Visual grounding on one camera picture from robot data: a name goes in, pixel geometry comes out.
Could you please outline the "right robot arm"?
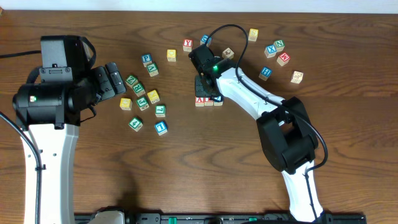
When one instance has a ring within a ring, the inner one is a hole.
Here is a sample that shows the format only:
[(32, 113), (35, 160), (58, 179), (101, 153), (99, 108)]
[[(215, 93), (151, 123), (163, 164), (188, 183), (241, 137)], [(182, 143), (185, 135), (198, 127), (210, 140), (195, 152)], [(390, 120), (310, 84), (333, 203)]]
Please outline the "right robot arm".
[(320, 135), (303, 103), (296, 97), (285, 100), (269, 93), (236, 63), (215, 56), (205, 44), (192, 50), (188, 57), (198, 72), (198, 97), (229, 98), (256, 120), (263, 153), (284, 178), (291, 215), (299, 222), (319, 221), (323, 208), (313, 171)]

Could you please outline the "red A block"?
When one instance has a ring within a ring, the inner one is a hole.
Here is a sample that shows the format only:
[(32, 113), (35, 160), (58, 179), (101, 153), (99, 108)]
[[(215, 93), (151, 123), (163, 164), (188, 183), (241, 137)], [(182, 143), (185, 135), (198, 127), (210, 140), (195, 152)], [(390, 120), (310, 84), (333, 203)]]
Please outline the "red A block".
[(204, 106), (205, 102), (204, 102), (204, 98), (203, 97), (196, 97), (195, 98), (195, 106), (197, 107), (201, 107)]

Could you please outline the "red I block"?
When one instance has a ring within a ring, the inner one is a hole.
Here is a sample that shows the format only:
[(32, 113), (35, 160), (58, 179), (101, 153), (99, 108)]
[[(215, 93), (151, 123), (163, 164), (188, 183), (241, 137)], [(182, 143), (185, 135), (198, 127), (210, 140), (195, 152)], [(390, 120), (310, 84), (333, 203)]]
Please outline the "red I block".
[(204, 105), (205, 106), (213, 106), (214, 101), (211, 98), (204, 98)]

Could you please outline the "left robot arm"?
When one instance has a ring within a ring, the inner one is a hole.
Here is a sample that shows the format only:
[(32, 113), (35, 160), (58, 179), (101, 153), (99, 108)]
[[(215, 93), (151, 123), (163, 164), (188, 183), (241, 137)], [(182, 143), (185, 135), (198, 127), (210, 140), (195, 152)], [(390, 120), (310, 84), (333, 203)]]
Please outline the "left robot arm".
[(77, 35), (40, 39), (42, 66), (12, 99), (25, 155), (24, 223), (73, 223), (73, 164), (80, 113), (126, 92), (114, 62)]

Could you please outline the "blue 2 block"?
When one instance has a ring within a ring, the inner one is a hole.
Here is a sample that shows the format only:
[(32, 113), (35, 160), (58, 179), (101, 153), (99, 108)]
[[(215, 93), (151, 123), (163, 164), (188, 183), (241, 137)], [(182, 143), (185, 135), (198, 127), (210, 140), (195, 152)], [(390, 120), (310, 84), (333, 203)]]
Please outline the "blue 2 block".
[(223, 105), (223, 97), (222, 96), (214, 97), (213, 105), (214, 106), (222, 106)]

